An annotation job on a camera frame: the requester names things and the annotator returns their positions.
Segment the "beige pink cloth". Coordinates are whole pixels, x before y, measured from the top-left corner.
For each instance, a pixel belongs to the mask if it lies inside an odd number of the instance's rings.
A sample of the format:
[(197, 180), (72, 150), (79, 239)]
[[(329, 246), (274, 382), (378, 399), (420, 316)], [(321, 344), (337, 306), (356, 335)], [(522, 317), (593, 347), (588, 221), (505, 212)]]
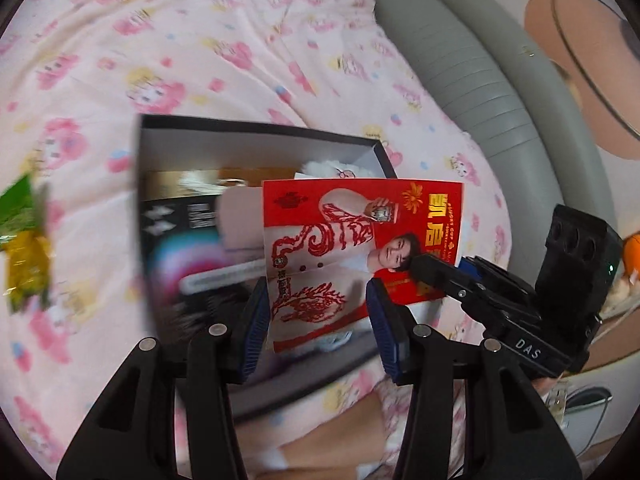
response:
[(264, 247), (262, 188), (227, 188), (216, 198), (217, 228), (230, 252)]

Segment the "black cardboard storage box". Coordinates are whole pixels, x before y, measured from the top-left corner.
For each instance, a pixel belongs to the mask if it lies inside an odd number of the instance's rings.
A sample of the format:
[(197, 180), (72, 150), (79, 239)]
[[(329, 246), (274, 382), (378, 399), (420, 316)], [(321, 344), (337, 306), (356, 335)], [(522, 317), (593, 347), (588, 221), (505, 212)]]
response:
[(145, 115), (138, 171), (146, 298), (175, 362), (227, 327), (231, 407), (245, 422), (378, 355), (366, 303), (406, 302), (423, 220), (402, 208), (381, 143), (259, 122)]

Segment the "pink cartoon print blanket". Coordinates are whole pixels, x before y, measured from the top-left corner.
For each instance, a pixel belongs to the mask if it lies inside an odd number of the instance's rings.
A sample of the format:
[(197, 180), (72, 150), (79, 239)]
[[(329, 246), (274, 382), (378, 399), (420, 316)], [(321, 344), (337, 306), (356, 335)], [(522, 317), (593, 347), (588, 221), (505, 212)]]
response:
[(25, 0), (1, 38), (1, 183), (31, 174), (47, 189), (51, 305), (1, 313), (1, 407), (48, 474), (148, 332), (134, 236), (143, 114), (378, 140), (399, 177), (462, 182), (462, 254), (509, 262), (487, 159), (373, 0)]

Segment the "green yellow corn snack bag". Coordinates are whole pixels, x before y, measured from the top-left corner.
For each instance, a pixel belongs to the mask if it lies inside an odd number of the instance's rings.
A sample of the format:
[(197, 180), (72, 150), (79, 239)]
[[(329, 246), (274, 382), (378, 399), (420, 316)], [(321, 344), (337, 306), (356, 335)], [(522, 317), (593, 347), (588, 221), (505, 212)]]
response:
[(23, 312), (29, 300), (49, 305), (51, 244), (43, 213), (23, 174), (1, 195), (1, 251), (6, 255), (6, 302), (11, 314)]

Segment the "red portrait poster card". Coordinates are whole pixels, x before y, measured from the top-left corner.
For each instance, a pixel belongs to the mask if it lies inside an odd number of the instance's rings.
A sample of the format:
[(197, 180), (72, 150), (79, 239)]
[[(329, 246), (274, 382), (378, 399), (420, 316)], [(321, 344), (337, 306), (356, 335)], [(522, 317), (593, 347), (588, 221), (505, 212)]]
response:
[(367, 326), (366, 286), (379, 278), (398, 304), (442, 293), (409, 272), (424, 254), (457, 259), (460, 182), (411, 179), (273, 180), (262, 186), (274, 352)]

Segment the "grey padded headboard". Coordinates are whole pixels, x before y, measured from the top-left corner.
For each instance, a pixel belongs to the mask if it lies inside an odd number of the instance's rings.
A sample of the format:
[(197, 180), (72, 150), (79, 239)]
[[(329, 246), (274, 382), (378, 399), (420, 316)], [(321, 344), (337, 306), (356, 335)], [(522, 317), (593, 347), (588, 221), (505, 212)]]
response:
[(556, 205), (616, 223), (592, 134), (548, 56), (495, 0), (374, 0), (378, 24), (480, 146), (506, 198), (509, 269), (533, 283)]

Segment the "white fluffy plush toy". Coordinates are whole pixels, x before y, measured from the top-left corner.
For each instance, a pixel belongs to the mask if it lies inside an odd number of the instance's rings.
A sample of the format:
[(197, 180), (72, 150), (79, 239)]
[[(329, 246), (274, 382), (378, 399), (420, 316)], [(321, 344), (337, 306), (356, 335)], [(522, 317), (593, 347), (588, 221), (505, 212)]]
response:
[(374, 178), (375, 173), (369, 169), (356, 165), (345, 164), (337, 160), (322, 160), (322, 162), (306, 162), (299, 169), (299, 174), (308, 178), (319, 179), (356, 179)]

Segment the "black box with colourful print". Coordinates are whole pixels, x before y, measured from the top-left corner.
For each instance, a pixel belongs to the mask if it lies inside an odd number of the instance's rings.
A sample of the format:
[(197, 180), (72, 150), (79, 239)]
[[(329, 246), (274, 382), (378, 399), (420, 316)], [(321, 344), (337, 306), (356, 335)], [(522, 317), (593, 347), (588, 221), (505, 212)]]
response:
[(215, 196), (144, 200), (139, 234), (146, 301), (160, 341), (175, 352), (205, 325), (230, 323), (266, 273), (262, 248), (224, 248)]

